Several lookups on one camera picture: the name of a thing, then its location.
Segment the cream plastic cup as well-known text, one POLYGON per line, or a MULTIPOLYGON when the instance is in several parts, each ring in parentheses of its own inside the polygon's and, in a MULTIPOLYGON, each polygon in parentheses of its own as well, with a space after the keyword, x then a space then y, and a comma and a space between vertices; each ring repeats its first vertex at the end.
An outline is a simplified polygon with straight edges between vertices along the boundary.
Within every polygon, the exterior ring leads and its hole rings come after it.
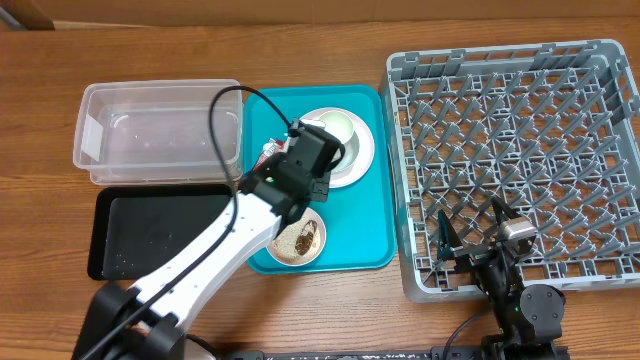
POLYGON ((324 130, 337 138, 341 143, 348 143, 354 134, 354 125, 351 118, 343 111, 329 110, 323 113, 318 120, 324 124, 324 130))

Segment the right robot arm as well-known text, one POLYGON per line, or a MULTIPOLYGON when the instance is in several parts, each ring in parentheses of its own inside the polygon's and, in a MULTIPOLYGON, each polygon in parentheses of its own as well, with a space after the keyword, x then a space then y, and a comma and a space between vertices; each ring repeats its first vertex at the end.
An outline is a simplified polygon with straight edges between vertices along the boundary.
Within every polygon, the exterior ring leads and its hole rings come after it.
POLYGON ((468 273, 486 295, 488 310, 500 332, 486 335, 475 347, 455 347, 459 333, 486 312, 463 322, 451 334, 441 359, 568 359, 567 348, 554 344, 562 336, 565 295, 546 284, 526 285, 517 264, 537 236, 530 220, 498 197, 491 199, 497 233, 488 243, 465 245, 444 211, 438 212, 438 258, 455 262, 456 273, 468 273))

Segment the red snack wrapper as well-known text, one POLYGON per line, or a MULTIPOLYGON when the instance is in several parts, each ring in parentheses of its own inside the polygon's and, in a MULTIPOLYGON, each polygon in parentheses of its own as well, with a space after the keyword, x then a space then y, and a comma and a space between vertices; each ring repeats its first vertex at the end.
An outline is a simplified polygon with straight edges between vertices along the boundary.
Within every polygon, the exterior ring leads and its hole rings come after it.
POLYGON ((254 169, 258 168, 262 163, 264 163, 268 158, 275 155, 276 153, 285 152, 285 151, 286 151, 285 141, 271 138, 262 147, 262 151, 258 157, 258 160, 254 165, 254 169))

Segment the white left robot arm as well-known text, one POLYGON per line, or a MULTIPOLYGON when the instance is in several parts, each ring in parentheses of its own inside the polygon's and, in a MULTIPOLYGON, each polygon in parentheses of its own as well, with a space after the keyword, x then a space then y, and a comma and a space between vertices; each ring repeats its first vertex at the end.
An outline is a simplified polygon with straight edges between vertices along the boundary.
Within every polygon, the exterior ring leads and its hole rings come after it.
POLYGON ((251 256, 324 200, 344 145, 295 123, 286 149, 245 173, 227 207, 167 263, 129 289, 109 282, 94 295, 76 359, 182 359, 186 335, 211 297, 251 256))

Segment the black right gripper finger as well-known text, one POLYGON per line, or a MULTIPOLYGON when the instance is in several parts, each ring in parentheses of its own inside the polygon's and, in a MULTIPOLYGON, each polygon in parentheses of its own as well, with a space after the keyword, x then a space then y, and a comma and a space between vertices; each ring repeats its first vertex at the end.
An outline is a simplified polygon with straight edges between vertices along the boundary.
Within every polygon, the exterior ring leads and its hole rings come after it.
POLYGON ((457 252, 463 249, 463 244, 451 224, 449 217, 443 210, 438 211, 438 235, 438 259, 454 260, 457 257, 457 252))
POLYGON ((495 220, 497 223, 503 223, 508 220, 516 219, 520 214, 509 207, 501 198, 493 196, 491 198, 491 206, 494 211, 495 220))

